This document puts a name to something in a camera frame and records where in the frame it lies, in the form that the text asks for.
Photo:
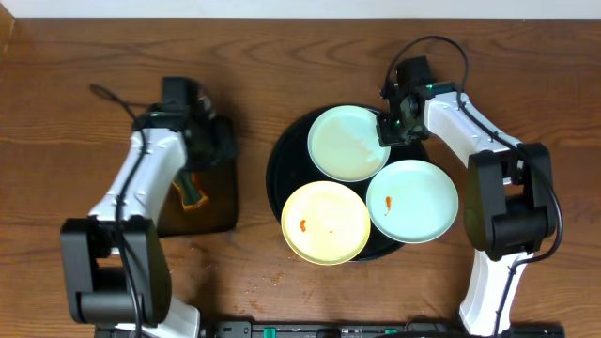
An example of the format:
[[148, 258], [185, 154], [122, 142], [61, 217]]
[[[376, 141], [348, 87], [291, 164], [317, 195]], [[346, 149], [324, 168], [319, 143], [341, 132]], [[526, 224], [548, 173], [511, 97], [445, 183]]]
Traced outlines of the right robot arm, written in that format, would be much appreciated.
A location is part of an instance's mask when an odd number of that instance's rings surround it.
[[562, 212], [547, 148], [523, 144], [501, 131], [451, 82], [388, 82], [382, 96], [390, 107], [378, 116], [382, 145], [409, 145], [434, 134], [466, 166], [463, 220], [475, 255], [459, 316], [473, 336], [508, 331], [523, 270], [557, 251], [554, 243], [541, 253], [545, 238], [562, 238]]

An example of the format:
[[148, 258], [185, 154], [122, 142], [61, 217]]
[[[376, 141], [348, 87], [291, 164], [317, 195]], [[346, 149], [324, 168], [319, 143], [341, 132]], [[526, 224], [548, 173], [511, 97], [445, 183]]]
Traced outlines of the light blue plate top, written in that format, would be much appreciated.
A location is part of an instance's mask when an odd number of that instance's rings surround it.
[[391, 154], [389, 146], [379, 143], [377, 117], [377, 112], [356, 105], [339, 105], [320, 114], [307, 136], [316, 168], [343, 182], [374, 176]]

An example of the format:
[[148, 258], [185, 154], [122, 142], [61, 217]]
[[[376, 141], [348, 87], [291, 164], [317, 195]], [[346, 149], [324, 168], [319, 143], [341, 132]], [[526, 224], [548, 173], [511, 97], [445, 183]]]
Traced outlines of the light blue plate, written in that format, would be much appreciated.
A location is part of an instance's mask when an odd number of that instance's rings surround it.
[[453, 181], [436, 165], [403, 160], [373, 177], [365, 203], [379, 232], [417, 244], [440, 237], [454, 224], [459, 198]]
[[356, 105], [339, 105], [320, 114], [307, 136], [316, 168], [343, 182], [374, 176], [391, 154], [389, 146], [379, 143], [377, 117], [377, 112]]

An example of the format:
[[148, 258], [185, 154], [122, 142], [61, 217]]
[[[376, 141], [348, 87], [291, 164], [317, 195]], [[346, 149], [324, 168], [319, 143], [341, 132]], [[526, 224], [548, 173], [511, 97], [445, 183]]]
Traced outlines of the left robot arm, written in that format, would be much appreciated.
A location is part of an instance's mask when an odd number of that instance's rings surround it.
[[72, 319], [98, 336], [201, 336], [200, 311], [172, 291], [161, 240], [235, 227], [236, 157], [232, 121], [209, 98], [165, 97], [136, 116], [107, 193], [60, 230]]

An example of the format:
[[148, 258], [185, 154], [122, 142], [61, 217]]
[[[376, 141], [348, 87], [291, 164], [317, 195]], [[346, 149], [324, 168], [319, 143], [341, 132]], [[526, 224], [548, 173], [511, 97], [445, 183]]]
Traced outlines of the orange green sponge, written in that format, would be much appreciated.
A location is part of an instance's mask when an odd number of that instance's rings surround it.
[[209, 202], [208, 194], [204, 191], [197, 173], [180, 171], [174, 178], [173, 186], [185, 211], [197, 209]]

